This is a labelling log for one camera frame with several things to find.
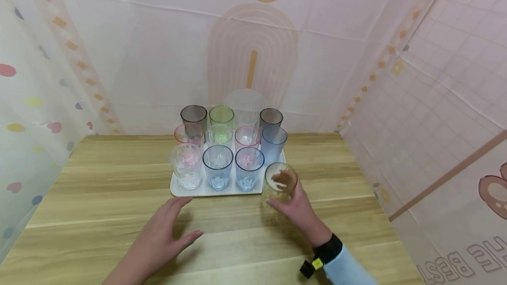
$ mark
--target yellow tag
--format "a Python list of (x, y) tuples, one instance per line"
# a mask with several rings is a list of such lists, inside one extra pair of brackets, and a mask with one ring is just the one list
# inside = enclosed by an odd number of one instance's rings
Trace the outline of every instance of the yellow tag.
[(320, 269), (320, 268), (322, 268), (324, 266), (324, 264), (322, 263), (322, 261), (319, 258), (315, 259), (312, 262), (312, 265), (313, 265), (313, 268), (316, 269), (316, 270)]

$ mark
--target hand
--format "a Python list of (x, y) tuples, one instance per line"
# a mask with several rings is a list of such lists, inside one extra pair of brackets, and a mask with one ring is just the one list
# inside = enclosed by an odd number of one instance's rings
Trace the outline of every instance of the hand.
[[(287, 183), (290, 171), (282, 171), (280, 175), (274, 175), (273, 181)], [(298, 178), (296, 187), (293, 189), (290, 202), (284, 204), (277, 199), (269, 199), (268, 205), (284, 214), (310, 242), (312, 248), (325, 244), (331, 239), (333, 232), (313, 212), (310, 200), (303, 190), (303, 185)]]
[(190, 201), (191, 197), (176, 197), (161, 205), (103, 285), (144, 284), (151, 275), (193, 244), (203, 234), (202, 231), (192, 231), (179, 240), (173, 239), (174, 222), (181, 208)]

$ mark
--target green cup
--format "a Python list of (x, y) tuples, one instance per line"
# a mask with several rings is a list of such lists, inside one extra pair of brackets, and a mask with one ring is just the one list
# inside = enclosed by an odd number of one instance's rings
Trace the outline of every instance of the green cup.
[(228, 106), (214, 106), (209, 111), (211, 125), (224, 124), (234, 130), (234, 111)]

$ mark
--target white tray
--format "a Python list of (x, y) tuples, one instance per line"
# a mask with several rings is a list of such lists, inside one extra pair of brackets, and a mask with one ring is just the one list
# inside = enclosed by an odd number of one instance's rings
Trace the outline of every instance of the white tray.
[[(231, 150), (236, 152), (235, 141), (232, 144)], [(203, 152), (208, 148), (208, 145), (205, 144), (203, 148)], [(280, 153), (280, 157), (278, 158), (278, 162), (285, 163), (285, 154), (282, 150)], [(204, 171), (204, 164), (201, 169), (201, 184), (197, 186), (196, 189), (187, 190), (181, 187), (180, 182), (176, 174), (173, 172), (173, 176), (171, 177), (171, 193), (176, 197), (185, 197), (185, 196), (194, 196), (194, 197), (204, 197), (204, 196), (223, 196), (223, 195), (250, 195), (250, 194), (260, 194), (262, 192), (262, 187), (264, 185), (264, 173), (266, 172), (267, 165), (262, 167), (261, 175), (257, 179), (257, 182), (254, 188), (249, 192), (244, 192), (238, 188), (236, 184), (236, 162), (232, 162), (232, 170), (231, 177), (229, 179), (229, 185), (221, 191), (216, 191), (212, 189), (209, 185), (208, 178), (206, 176), (206, 172)]]

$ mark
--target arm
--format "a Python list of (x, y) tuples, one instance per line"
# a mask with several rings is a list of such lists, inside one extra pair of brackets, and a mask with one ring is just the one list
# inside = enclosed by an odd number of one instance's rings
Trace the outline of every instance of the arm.
[[(279, 176), (291, 176), (290, 173), (282, 173)], [(296, 184), (294, 194), (288, 204), (276, 199), (270, 199), (268, 204), (284, 214), (303, 234), (312, 248), (317, 249), (330, 241), (333, 233), (314, 213), (306, 192), (303, 190), (301, 181)], [(377, 285), (377, 282), (361, 266), (356, 259), (347, 251), (345, 246), (338, 241), (336, 257), (324, 265), (327, 278), (334, 285)]]
[(180, 240), (173, 239), (174, 222), (181, 208), (190, 201), (191, 197), (177, 197), (161, 205), (102, 285), (143, 285), (151, 275), (193, 244), (202, 231), (192, 231)]

